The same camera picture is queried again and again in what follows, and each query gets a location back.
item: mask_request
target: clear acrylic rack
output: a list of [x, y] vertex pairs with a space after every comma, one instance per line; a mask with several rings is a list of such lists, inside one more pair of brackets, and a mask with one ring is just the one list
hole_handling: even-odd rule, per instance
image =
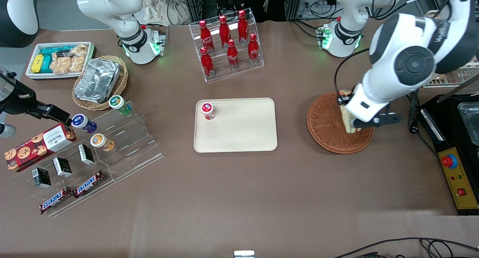
[[[75, 129], [77, 136], [75, 142], [24, 171], [15, 173], [14, 178], [26, 181], [26, 188], [29, 190], [31, 200], [34, 201], [36, 205], [35, 210], [38, 213], [40, 213], [38, 206], [53, 197], [63, 187], [68, 186], [75, 190], [100, 170], [106, 176], [103, 180], [99, 181], [79, 198], [75, 198], [73, 194], [65, 197], [44, 214], [51, 217], [58, 216], [71, 207], [96, 195], [101, 190], [125, 179], [127, 176], [163, 157], [155, 139], [149, 135], [143, 122], [142, 118], [145, 114], [131, 101], [128, 104], [130, 104], [132, 109], [127, 116], [120, 115], [116, 110], [111, 110], [92, 120], [98, 126], [93, 134], [102, 133], [115, 142], [115, 147], [111, 152], [104, 152], [101, 149], [92, 147], [89, 144], [89, 140], [93, 134], [87, 134], [82, 130]], [[94, 164], [88, 165], [81, 161], [78, 152], [80, 144], [85, 144], [91, 149], [95, 159]], [[72, 170], [71, 176], [57, 176], [52, 162], [55, 157], [68, 160]], [[34, 186], [31, 171], [36, 167], [48, 171], [51, 181], [50, 187], [39, 188]]]
[[194, 22], [189, 24], [191, 36], [193, 38], [193, 43], [195, 44], [196, 55], [198, 56], [198, 60], [200, 61], [200, 68], [205, 78], [205, 82], [210, 82], [216, 79], [241, 73], [247, 70], [263, 67], [265, 65], [265, 61], [263, 59], [263, 53], [261, 50], [260, 37], [258, 34], [258, 27], [256, 26], [256, 21], [254, 19], [253, 13], [251, 12], [251, 9], [248, 8], [248, 9], [245, 9], [245, 11], [246, 11], [246, 20], [248, 21], [249, 32], [250, 34], [256, 33], [256, 37], [257, 37], [258, 45], [259, 45], [258, 54], [260, 57], [260, 62], [256, 65], [249, 64], [248, 44], [242, 45], [238, 41], [239, 18], [238, 18], [237, 11], [233, 13], [224, 14], [224, 16], [226, 16], [226, 23], [228, 24], [229, 29], [231, 31], [231, 39], [235, 40], [236, 50], [238, 50], [239, 68], [236, 70], [231, 70], [229, 68], [226, 50], [223, 49], [221, 46], [221, 38], [219, 36], [219, 16], [205, 19], [207, 23], [207, 28], [211, 32], [211, 37], [213, 39], [213, 45], [214, 45], [214, 52], [210, 53], [210, 56], [213, 60], [213, 67], [216, 72], [216, 75], [214, 77], [207, 77], [201, 65], [200, 49], [203, 47], [203, 44], [200, 38], [199, 22]]

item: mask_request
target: wicker basket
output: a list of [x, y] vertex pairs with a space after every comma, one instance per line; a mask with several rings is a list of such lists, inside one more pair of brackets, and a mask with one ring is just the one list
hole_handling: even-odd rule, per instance
[[[121, 69], [120, 76], [118, 77], [118, 80], [116, 81], [111, 94], [111, 95], [120, 95], [121, 92], [125, 89], [126, 81], [128, 80], [128, 70], [126, 68], [125, 62], [123, 62], [121, 58], [116, 56], [111, 56], [111, 55], [101, 56], [98, 58], [101, 60], [111, 60], [120, 65], [120, 69]], [[94, 103], [92, 101], [80, 100], [77, 98], [77, 96], [75, 96], [75, 87], [78, 85], [82, 77], [83, 77], [83, 73], [80, 74], [77, 81], [75, 82], [75, 85], [73, 85], [73, 91], [72, 91], [73, 101], [75, 101], [75, 103], [78, 104], [78, 106], [82, 108], [86, 108], [88, 110], [93, 110], [93, 111], [100, 111], [100, 110], [105, 110], [109, 108], [110, 106], [108, 105], [108, 102]]]
[[335, 92], [318, 97], [309, 107], [306, 121], [314, 140], [330, 152], [356, 153], [373, 138], [373, 127], [363, 128], [356, 133], [346, 132]]

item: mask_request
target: coca-cola bottle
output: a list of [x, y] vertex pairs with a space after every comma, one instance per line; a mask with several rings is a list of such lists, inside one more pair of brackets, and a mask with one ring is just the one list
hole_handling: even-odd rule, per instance
[[228, 24], [226, 24], [226, 17], [219, 16], [219, 36], [221, 38], [221, 46], [223, 49], [228, 49], [228, 41], [231, 39], [231, 32]]
[[260, 62], [260, 57], [258, 55], [259, 48], [258, 41], [256, 41], [256, 34], [251, 33], [250, 44], [248, 45], [248, 55], [250, 56], [248, 62], [250, 62], [251, 65], [256, 65]]
[[240, 67], [240, 62], [238, 61], [238, 50], [235, 48], [235, 41], [230, 39], [228, 41], [228, 55], [229, 68], [231, 70], [236, 70]]
[[214, 52], [213, 39], [207, 28], [207, 23], [204, 20], [200, 20], [200, 37], [203, 42], [203, 47], [208, 50], [208, 53]]
[[248, 21], [246, 21], [246, 12], [245, 10], [240, 10], [238, 12], [239, 21], [238, 21], [238, 39], [239, 43], [242, 45], [246, 45], [249, 41], [249, 29], [248, 29]]
[[203, 69], [205, 70], [205, 75], [207, 77], [214, 77], [216, 74], [214, 72], [213, 67], [213, 60], [211, 60], [211, 56], [208, 54], [208, 50], [206, 48], [201, 48], [201, 65], [203, 65]]

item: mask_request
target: walkers cookie box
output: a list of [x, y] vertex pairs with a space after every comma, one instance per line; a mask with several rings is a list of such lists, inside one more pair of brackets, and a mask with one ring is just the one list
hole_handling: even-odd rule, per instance
[[8, 169], [20, 172], [77, 140], [70, 127], [58, 124], [5, 152]]

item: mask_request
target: brown tabletop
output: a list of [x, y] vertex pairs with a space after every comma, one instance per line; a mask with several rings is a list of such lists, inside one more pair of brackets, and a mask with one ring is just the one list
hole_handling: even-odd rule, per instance
[[[377, 26], [368, 23], [362, 48]], [[333, 91], [342, 59], [319, 51], [293, 24], [265, 22], [258, 28], [265, 66], [209, 84], [188, 27], [172, 28], [164, 57], [144, 66], [124, 55], [111, 30], [42, 31], [36, 43], [91, 41], [97, 55], [125, 60], [130, 76], [123, 95], [145, 113], [165, 157], [56, 218], [40, 216], [26, 183], [0, 169], [0, 256], [226, 258], [252, 249], [258, 258], [313, 258], [404, 236], [477, 245], [479, 219], [455, 215], [438, 161], [409, 134], [405, 121], [378, 128], [357, 154], [332, 154], [316, 144], [306, 112], [318, 95]], [[366, 53], [349, 60], [339, 74], [340, 88], [351, 88], [369, 68]], [[102, 114], [75, 105], [74, 80], [22, 81], [45, 103], [89, 118]], [[421, 94], [425, 100], [434, 96]], [[251, 97], [275, 102], [275, 151], [195, 152], [197, 101]], [[406, 99], [391, 109], [405, 118]], [[54, 124], [26, 115], [7, 116], [6, 122], [18, 133], [1, 141], [3, 151]], [[417, 242], [373, 250], [424, 255]]]

